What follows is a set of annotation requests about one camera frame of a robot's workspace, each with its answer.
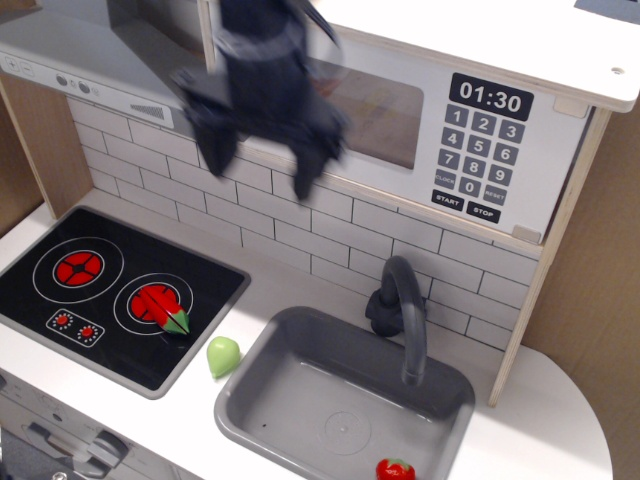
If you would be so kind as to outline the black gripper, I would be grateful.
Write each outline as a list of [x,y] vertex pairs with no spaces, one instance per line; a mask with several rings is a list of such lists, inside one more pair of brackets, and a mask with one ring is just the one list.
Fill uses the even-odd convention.
[[347,119],[314,87],[295,57],[230,60],[213,73],[184,67],[172,80],[209,171],[224,175],[239,137],[289,146],[296,157],[294,193],[306,200],[330,155],[341,153]]

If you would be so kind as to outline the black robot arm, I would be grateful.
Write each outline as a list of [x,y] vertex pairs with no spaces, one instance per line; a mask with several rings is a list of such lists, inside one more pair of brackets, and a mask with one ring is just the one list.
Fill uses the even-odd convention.
[[305,201],[325,164],[340,157],[348,120],[320,92],[324,79],[308,55],[307,23],[333,42],[333,28],[308,1],[222,1],[214,44],[222,67],[181,69],[173,80],[209,171],[222,176],[241,136],[287,146],[293,186]]

